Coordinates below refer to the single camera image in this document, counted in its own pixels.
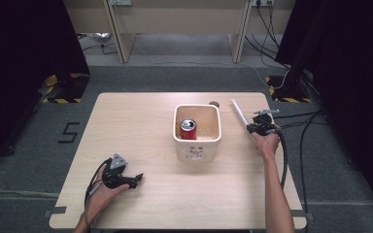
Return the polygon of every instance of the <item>white container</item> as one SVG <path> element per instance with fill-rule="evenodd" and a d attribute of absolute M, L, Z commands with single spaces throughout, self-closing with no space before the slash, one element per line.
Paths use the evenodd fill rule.
<path fill-rule="evenodd" d="M 196 122 L 196 140 L 180 137 L 180 123 L 184 119 Z M 214 105 L 177 106 L 174 113 L 172 135 L 178 158 L 183 162 L 201 163 L 214 159 L 221 138 L 220 111 Z"/>

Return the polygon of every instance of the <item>black cable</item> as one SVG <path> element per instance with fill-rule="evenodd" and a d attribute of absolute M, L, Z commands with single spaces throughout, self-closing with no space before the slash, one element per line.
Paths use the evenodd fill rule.
<path fill-rule="evenodd" d="M 307 131 L 308 126 L 310 126 L 313 119 L 320 113 L 321 111 L 315 113 L 311 118 L 308 120 L 307 125 L 305 126 L 304 130 L 302 131 L 301 135 L 301 142 L 299 144 L 299 162 L 300 162 L 300 168 L 301 168 L 301 183 L 302 183 L 302 195 L 304 198 L 304 209 L 305 214 L 308 214 L 308 203 L 307 203 L 307 192 L 305 187 L 305 180 L 304 180 L 304 161 L 302 158 L 302 145 L 304 141 L 305 132 Z M 308 232 L 308 218 L 307 218 L 307 225 L 305 226 L 305 232 Z"/>
<path fill-rule="evenodd" d="M 102 48 L 102 51 L 104 51 L 104 48 L 105 48 L 105 47 L 107 47 L 107 46 L 111 46 L 111 45 L 113 45 L 113 44 L 114 44 L 114 43 L 111 43 L 111 44 L 108 44 L 108 45 L 104 45 L 104 44 L 102 44 L 102 45 L 90 46 L 90 47 L 87 47 L 87 48 L 83 49 L 83 51 L 88 50 L 88 49 L 91 49 L 91 48 L 95 48 L 95 47 L 101 47 L 101 48 Z"/>
<path fill-rule="evenodd" d="M 261 46 L 264 50 L 268 50 L 268 51 L 270 51 L 270 52 L 272 52 L 272 53 L 274 53 L 274 55 L 275 54 L 277 54 L 275 51 L 273 51 L 273 50 L 270 50 L 270 49 L 268 49 L 268 48 L 266 48 L 266 47 L 264 47 L 260 42 L 258 42 L 257 40 L 256 40 L 256 38 L 255 38 L 255 36 L 254 36 L 254 34 L 251 34 L 251 36 L 253 36 L 253 40 L 259 45 L 259 46 Z"/>
<path fill-rule="evenodd" d="M 110 158 L 108 158 L 107 160 L 103 161 L 101 163 L 101 165 L 99 165 L 98 169 L 96 169 L 95 174 L 93 174 L 93 177 L 92 177 L 92 179 L 89 182 L 89 185 L 87 186 L 86 193 L 85 193 L 85 200 L 84 200 L 84 207 L 85 207 L 85 209 L 86 209 L 86 201 L 87 201 L 87 198 L 89 197 L 89 193 L 92 191 L 93 185 L 96 184 L 96 183 L 98 183 L 98 182 L 101 182 L 102 180 L 99 180 L 96 183 L 94 183 L 93 181 L 95 180 L 95 178 L 98 175 L 99 170 L 101 170 L 102 166 L 104 166 L 104 164 L 107 164 L 109 160 L 110 160 Z"/>
<path fill-rule="evenodd" d="M 289 118 L 289 117 L 302 117 L 302 116 L 307 116 L 307 115 L 313 115 L 313 114 L 319 113 L 321 111 L 322 110 L 318 110 L 318 111 L 311 112 L 311 113 L 298 114 L 298 115 L 289 115 L 289 116 L 274 116 L 274 119 L 276 119 L 276 118 Z"/>
<path fill-rule="evenodd" d="M 272 15 L 274 13 L 274 6 L 272 6 L 272 2 L 268 2 L 268 10 L 269 10 L 269 26 L 271 27 L 272 36 L 274 37 L 275 42 L 277 42 L 277 38 L 275 38 L 274 32 L 274 23 L 272 23 Z"/>
<path fill-rule="evenodd" d="M 101 45 L 102 53 L 104 53 L 104 54 L 118 53 L 117 51 L 105 52 L 104 48 L 107 47 L 107 46 L 110 46 L 110 45 L 113 45 L 113 44 L 109 44 L 109 45 L 106 45 L 106 46 L 105 45 Z"/>
<path fill-rule="evenodd" d="M 268 54 L 268 53 L 266 53 L 266 52 L 264 52 L 264 51 L 262 51 L 262 50 L 260 50 L 256 45 L 254 45 L 251 41 L 250 41 L 250 39 L 248 39 L 248 37 L 247 36 L 245 36 L 245 39 L 248 41 L 248 43 L 250 43 L 250 45 L 256 50 L 256 51 L 259 51 L 259 52 L 261 52 L 262 54 L 264 54 L 264 55 L 266 55 L 266 56 L 268 56 L 269 58 L 271 58 L 272 60 L 275 60 L 275 58 L 273 57 L 273 56 L 271 56 L 270 54 Z M 278 68 L 278 69 L 283 69 L 283 70 L 289 70 L 289 67 L 287 66 L 287 65 L 285 65 L 285 64 L 282 64 L 282 63 L 280 63 L 280 62 L 278 62 L 280 65 L 282 65 L 283 67 L 285 67 L 285 68 L 283 68 L 283 67 L 278 67 L 278 66 L 271 66 L 271 65 L 267 65 L 267 64 L 265 64 L 266 66 L 269 66 L 269 67 L 273 67 L 273 68 Z"/>
<path fill-rule="evenodd" d="M 267 31 L 267 35 L 269 35 L 270 38 L 271 38 L 271 40 L 275 43 L 275 45 L 277 45 L 277 47 L 279 47 L 277 40 L 275 39 L 275 37 L 273 37 L 273 36 L 271 35 L 271 32 L 269 31 L 269 27 L 266 25 L 266 22 L 265 22 L 265 20 L 263 19 L 262 14 L 261 14 L 261 12 L 259 11 L 259 8 L 256 9 L 256 10 L 258 11 L 259 17 L 261 18 L 261 20 L 262 20 L 262 22 L 263 22 L 263 24 L 264 24 L 264 26 L 265 26 L 265 29 L 266 29 L 266 31 Z"/>
<path fill-rule="evenodd" d="M 268 39 L 268 34 L 265 35 L 265 39 L 264 39 L 264 41 L 263 41 L 263 43 L 262 43 L 262 46 L 261 46 L 261 51 L 263 51 L 264 49 L 266 49 L 266 47 L 265 47 L 266 39 Z M 263 52 L 262 52 L 261 55 L 260 55 L 261 61 L 262 61 L 262 63 L 263 63 L 264 65 L 268 66 L 268 65 L 265 63 L 265 61 L 263 60 L 262 54 L 263 54 Z"/>
<path fill-rule="evenodd" d="M 281 130 L 277 130 L 277 134 L 280 137 L 281 146 L 283 147 L 283 151 L 284 151 L 284 168 L 283 168 L 283 175 L 281 176 L 281 188 L 284 189 L 284 185 L 286 184 L 287 169 L 288 169 L 288 151 L 287 151 L 287 144 L 286 144 L 286 140 L 284 139 L 283 132 L 281 132 Z"/>
<path fill-rule="evenodd" d="M 292 128 L 292 127 L 296 127 L 296 126 L 301 126 L 303 124 L 305 124 L 306 122 L 293 122 L 293 123 L 290 123 L 290 124 L 286 124 L 286 125 L 282 125 L 281 128 L 282 129 L 288 129 L 288 128 Z M 320 124 L 320 125 L 329 125 L 327 123 L 319 123 L 319 122 L 311 122 L 312 124 Z"/>

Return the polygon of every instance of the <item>hazard tape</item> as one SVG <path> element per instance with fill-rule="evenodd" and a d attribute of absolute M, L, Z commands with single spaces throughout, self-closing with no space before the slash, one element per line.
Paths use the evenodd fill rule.
<path fill-rule="evenodd" d="M 269 86 L 272 86 L 272 83 L 270 83 L 271 79 L 269 77 L 265 78 L 266 83 Z M 271 95 L 271 98 L 276 101 L 276 102 L 290 102 L 290 103 L 311 103 L 311 99 L 309 98 L 291 98 L 291 97 L 278 97 L 275 94 L 275 89 L 274 88 L 269 88 L 269 94 Z"/>
<path fill-rule="evenodd" d="M 82 99 L 53 99 L 45 98 L 43 103 L 53 103 L 53 104 L 77 104 L 80 103 Z"/>
<path fill-rule="evenodd" d="M 89 80 L 89 77 L 86 76 L 80 76 L 80 74 L 70 74 L 70 76 L 75 79 L 75 89 L 74 94 L 71 96 L 70 94 L 62 94 L 62 92 L 59 92 L 58 94 L 55 94 L 55 96 L 52 97 L 46 97 L 42 101 L 43 103 L 54 103 L 54 104 L 75 104 L 80 103 L 82 100 L 82 96 L 85 91 L 85 87 L 87 85 L 87 82 Z M 50 93 L 54 92 L 57 93 L 59 91 L 59 86 L 57 86 L 57 78 L 55 75 L 52 75 L 48 77 L 45 80 L 45 84 L 48 87 L 47 90 L 47 96 L 50 95 Z"/>

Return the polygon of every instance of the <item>red soda can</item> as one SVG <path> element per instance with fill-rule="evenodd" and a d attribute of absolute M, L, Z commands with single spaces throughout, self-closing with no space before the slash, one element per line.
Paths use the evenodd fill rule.
<path fill-rule="evenodd" d="M 183 119 L 180 124 L 180 136 L 184 140 L 196 140 L 196 122 L 193 119 Z"/>

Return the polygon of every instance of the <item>black curtain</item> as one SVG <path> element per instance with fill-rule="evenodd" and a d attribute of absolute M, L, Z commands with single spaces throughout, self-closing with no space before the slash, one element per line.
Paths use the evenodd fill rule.
<path fill-rule="evenodd" d="M 63 1 L 0 1 L 0 146 L 43 80 L 69 73 L 89 70 Z"/>
<path fill-rule="evenodd" d="M 373 190 L 373 1 L 321 2 L 296 1 L 276 60 L 292 64 L 313 43 L 304 40 L 308 30 L 323 27 L 300 68 L 313 72 L 334 130 Z M 326 15 L 314 23 L 322 6 Z"/>

